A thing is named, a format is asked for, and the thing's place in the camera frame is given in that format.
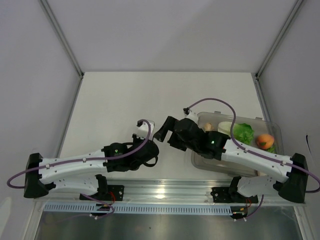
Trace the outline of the aluminium frame post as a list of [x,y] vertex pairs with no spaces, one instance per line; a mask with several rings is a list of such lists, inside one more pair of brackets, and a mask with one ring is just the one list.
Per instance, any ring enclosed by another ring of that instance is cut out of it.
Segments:
[[39,0],[38,1],[39,5],[41,6],[43,13],[45,14],[45,16],[47,17],[48,22],[51,25],[51,28],[53,29],[62,49],[64,50],[67,58],[69,59],[73,69],[75,70],[75,72],[77,73],[78,77],[80,79],[83,78],[84,76],[84,72],[82,71],[78,60],[76,59],[74,52],[72,51],[70,44],[64,34],[63,29],[61,28],[61,25],[56,17],[56,15],[54,14],[50,3],[48,0]]
[[289,32],[290,28],[294,24],[296,18],[298,17],[300,11],[302,10],[303,6],[305,5],[306,0],[295,0],[293,7],[290,9],[287,17],[285,18],[283,24],[281,25],[276,37],[274,38],[270,48],[268,49],[265,57],[263,58],[259,68],[255,73],[255,78],[259,81],[263,72],[267,68],[268,64],[271,62],[273,56],[277,52],[278,48],[282,44],[283,40],[285,39],[287,33]]

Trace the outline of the small beige mushroom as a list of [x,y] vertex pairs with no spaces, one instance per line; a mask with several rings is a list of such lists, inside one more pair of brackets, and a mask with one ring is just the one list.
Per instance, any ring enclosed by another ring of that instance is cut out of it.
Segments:
[[207,123],[204,124],[203,130],[204,130],[205,132],[211,132],[211,131],[214,130],[214,127],[212,126],[211,123],[207,122]]

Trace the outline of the peach fruit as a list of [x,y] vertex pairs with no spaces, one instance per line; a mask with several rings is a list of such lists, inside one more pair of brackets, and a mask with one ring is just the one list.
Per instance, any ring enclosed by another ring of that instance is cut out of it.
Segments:
[[273,146],[274,141],[275,139],[272,135],[265,133],[265,134],[259,135],[256,138],[255,143],[259,149],[267,150]]

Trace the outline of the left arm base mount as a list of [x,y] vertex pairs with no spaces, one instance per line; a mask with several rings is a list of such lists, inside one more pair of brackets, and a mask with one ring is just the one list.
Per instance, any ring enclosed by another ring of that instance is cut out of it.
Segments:
[[125,193],[124,185],[109,185],[106,191],[98,191],[97,193],[90,195],[91,198],[99,201],[123,201]]

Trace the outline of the clear plastic food container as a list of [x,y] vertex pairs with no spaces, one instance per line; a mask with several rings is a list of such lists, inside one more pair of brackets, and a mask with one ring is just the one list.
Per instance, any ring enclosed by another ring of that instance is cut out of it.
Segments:
[[[211,123],[215,130],[218,130],[220,122],[232,122],[232,120],[232,116],[216,112],[200,112],[198,114],[199,127],[203,127],[206,123]],[[235,124],[243,123],[250,125],[254,130],[254,138],[250,145],[237,140],[246,150],[251,150],[269,158],[284,155],[281,130],[275,123],[237,116]],[[259,149],[256,144],[256,138],[262,134],[269,134],[274,137],[273,146],[267,150]],[[241,149],[231,139],[227,141],[225,148],[226,152],[221,155],[221,160],[207,159],[193,152],[191,162],[198,169],[233,176],[255,177],[259,174],[268,174],[274,177],[280,173],[281,166],[278,163]]]

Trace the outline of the aluminium mounting rail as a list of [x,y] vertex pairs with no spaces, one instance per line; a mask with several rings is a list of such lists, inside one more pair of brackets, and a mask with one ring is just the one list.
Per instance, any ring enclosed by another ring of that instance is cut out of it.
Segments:
[[[107,179],[109,192],[115,195],[117,203],[132,204],[173,204],[173,205],[243,205],[240,202],[223,202],[221,193],[227,193],[231,181],[229,180],[149,180],[149,179]],[[80,202],[82,190],[55,190],[34,201]],[[281,198],[278,193],[257,193],[260,202],[266,206],[305,206],[306,203],[290,202]]]

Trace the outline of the green lettuce leaf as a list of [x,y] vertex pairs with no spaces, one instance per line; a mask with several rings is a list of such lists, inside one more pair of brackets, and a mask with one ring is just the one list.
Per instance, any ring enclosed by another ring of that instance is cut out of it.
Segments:
[[[223,121],[220,122],[217,126],[217,131],[225,135],[231,136],[231,126],[232,122]],[[250,145],[254,139],[254,130],[249,124],[246,123],[235,123],[233,125],[233,136],[237,141],[240,141],[243,144]]]

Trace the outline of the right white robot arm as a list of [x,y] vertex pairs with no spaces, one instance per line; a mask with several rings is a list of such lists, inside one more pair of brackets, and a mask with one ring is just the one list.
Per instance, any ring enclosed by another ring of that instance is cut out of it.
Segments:
[[297,204],[305,202],[308,176],[306,158],[301,154],[292,157],[272,154],[232,139],[218,131],[204,131],[189,118],[177,120],[168,116],[162,127],[153,135],[160,142],[167,133],[171,147],[190,149],[209,160],[240,164],[263,173],[262,176],[235,176],[225,188],[212,188],[215,203],[258,202],[258,196],[279,195]]

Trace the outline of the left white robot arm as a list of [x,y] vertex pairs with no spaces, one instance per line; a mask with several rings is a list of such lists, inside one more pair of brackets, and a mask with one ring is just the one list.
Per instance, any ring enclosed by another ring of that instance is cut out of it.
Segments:
[[24,198],[36,199],[49,193],[75,193],[80,200],[122,200],[123,187],[108,185],[106,174],[136,171],[141,165],[154,167],[159,148],[152,140],[144,141],[135,134],[132,142],[112,143],[101,150],[72,158],[44,158],[39,153],[29,156],[24,181]]

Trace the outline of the right aluminium frame post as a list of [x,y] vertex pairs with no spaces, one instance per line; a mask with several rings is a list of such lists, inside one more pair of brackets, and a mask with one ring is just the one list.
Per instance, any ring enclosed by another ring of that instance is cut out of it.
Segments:
[[296,18],[298,17],[300,11],[302,10],[303,6],[305,5],[306,0],[295,0],[293,7],[290,9],[287,17],[285,18],[283,24],[281,25],[276,37],[274,38],[270,48],[268,49],[265,57],[263,58],[259,68],[255,73],[255,78],[259,81],[263,72],[267,68],[268,64],[271,62],[273,56],[277,52],[278,48],[282,44],[283,40],[285,39],[287,33],[289,32],[290,28],[294,24]]

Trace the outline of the left aluminium frame post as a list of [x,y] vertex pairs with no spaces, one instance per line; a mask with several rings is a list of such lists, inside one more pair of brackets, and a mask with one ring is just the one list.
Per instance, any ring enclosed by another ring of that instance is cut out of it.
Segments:
[[67,58],[69,59],[73,69],[75,70],[75,72],[77,73],[78,77],[80,79],[83,78],[84,76],[84,72],[82,71],[78,60],[76,59],[74,52],[72,51],[70,44],[64,34],[63,29],[61,28],[61,25],[56,17],[56,15],[54,14],[50,3],[48,0],[39,0],[38,1],[39,5],[41,6],[43,13],[45,14],[45,16],[47,17],[48,22],[51,25],[51,28],[53,29],[62,49],[64,50]]

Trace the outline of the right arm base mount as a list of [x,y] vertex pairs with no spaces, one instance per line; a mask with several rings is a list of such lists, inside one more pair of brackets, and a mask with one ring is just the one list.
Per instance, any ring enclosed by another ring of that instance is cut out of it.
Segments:
[[259,202],[257,196],[245,197],[237,191],[231,191],[231,193],[229,193],[229,190],[229,187],[212,187],[210,195],[213,198],[213,202],[225,204],[257,204]]

